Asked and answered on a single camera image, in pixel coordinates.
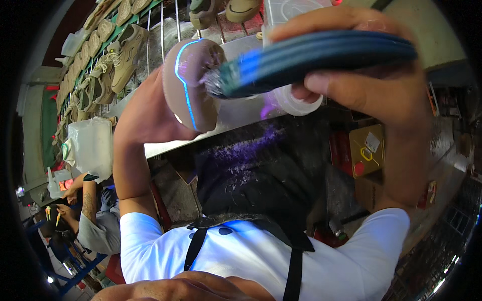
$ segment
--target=white t-shirt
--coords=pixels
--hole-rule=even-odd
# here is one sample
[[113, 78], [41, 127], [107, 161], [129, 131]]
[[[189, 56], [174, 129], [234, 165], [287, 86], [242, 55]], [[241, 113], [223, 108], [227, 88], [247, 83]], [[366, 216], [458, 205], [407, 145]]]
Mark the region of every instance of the white t-shirt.
[[[122, 216], [120, 225], [120, 261], [127, 283], [172, 278], [183, 271], [196, 229], [175, 228], [161, 235], [155, 219], [136, 212]], [[300, 300], [382, 299], [409, 225], [404, 210], [390, 208], [370, 215], [336, 249], [310, 238], [315, 252], [303, 253]], [[290, 255], [291, 248], [270, 232], [234, 221], [207, 231], [191, 270], [253, 280], [281, 301]]]

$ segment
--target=fluorescent light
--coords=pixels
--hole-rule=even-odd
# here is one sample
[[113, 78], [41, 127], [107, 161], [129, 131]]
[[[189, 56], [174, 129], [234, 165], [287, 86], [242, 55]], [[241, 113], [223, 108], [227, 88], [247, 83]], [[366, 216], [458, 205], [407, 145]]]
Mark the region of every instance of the fluorescent light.
[[72, 274], [72, 272], [71, 272], [70, 269], [67, 267], [67, 265], [65, 264], [65, 262], [63, 262], [62, 264], [63, 264], [64, 267], [67, 269], [67, 272], [73, 276], [74, 274]]
[[433, 290], [433, 293], [435, 294], [437, 290], [442, 286], [442, 284], [445, 282], [445, 278], [436, 286], [436, 288]]

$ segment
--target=hand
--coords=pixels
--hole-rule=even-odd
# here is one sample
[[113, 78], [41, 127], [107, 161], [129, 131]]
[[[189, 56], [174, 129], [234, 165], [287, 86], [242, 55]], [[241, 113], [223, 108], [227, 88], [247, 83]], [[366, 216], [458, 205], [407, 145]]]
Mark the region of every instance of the hand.
[[[386, 32], [410, 40], [412, 33], [379, 11], [348, 6], [321, 8], [299, 15], [273, 29], [269, 37], [280, 41], [306, 33], [356, 29]], [[368, 68], [361, 72], [320, 70], [293, 85], [293, 96], [314, 102], [319, 94], [341, 105], [373, 116], [398, 131], [429, 127], [425, 75], [418, 60], [398, 66]]]
[[67, 203], [69, 205], [74, 205], [74, 204], [77, 204], [78, 202], [78, 199], [77, 199], [77, 189], [67, 189], [65, 192], [64, 192], [64, 195], [62, 196], [62, 198], [67, 198]]
[[64, 204], [57, 204], [57, 212], [65, 220], [74, 220], [75, 212], [69, 206]]
[[128, 143], [161, 143], [192, 140], [198, 132], [182, 125], [171, 112], [162, 88], [162, 67], [154, 70], [137, 88], [126, 105], [114, 133], [114, 140]]

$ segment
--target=blue glowing line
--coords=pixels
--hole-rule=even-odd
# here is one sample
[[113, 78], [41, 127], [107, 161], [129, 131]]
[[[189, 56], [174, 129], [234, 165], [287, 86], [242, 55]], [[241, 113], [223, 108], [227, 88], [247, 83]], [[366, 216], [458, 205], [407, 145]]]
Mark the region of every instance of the blue glowing line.
[[187, 47], [190, 44], [197, 43], [202, 39], [192, 41], [181, 47], [181, 50], [179, 50], [179, 53], [177, 54], [176, 58], [176, 65], [174, 67], [174, 73], [176, 74], [177, 78], [182, 82], [184, 86], [184, 93], [186, 95], [186, 103], [187, 103], [187, 108], [189, 109], [189, 114], [191, 115], [191, 121], [192, 121], [192, 126], [194, 127], [194, 130], [197, 131], [198, 128], [196, 127], [196, 123], [194, 122], [194, 115], [192, 114], [192, 109], [191, 109], [191, 101], [189, 100], [189, 94], [187, 93], [187, 84], [186, 82], [179, 76], [178, 74], [178, 69], [179, 69], [179, 58], [181, 57], [181, 53], [184, 50], [185, 47]]

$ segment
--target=yellow handle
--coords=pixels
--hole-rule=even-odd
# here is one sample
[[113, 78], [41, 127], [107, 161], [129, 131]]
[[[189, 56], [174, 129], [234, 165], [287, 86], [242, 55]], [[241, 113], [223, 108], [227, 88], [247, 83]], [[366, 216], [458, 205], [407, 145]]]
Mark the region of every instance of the yellow handle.
[[367, 161], [373, 160], [373, 154], [372, 154], [371, 151], [368, 151], [368, 152], [370, 153], [370, 157], [369, 157], [369, 158], [367, 158], [367, 157], [365, 156], [365, 152], [364, 152], [365, 149], [366, 149], [366, 147], [360, 148], [360, 155], [361, 155], [365, 160], [367, 160]]

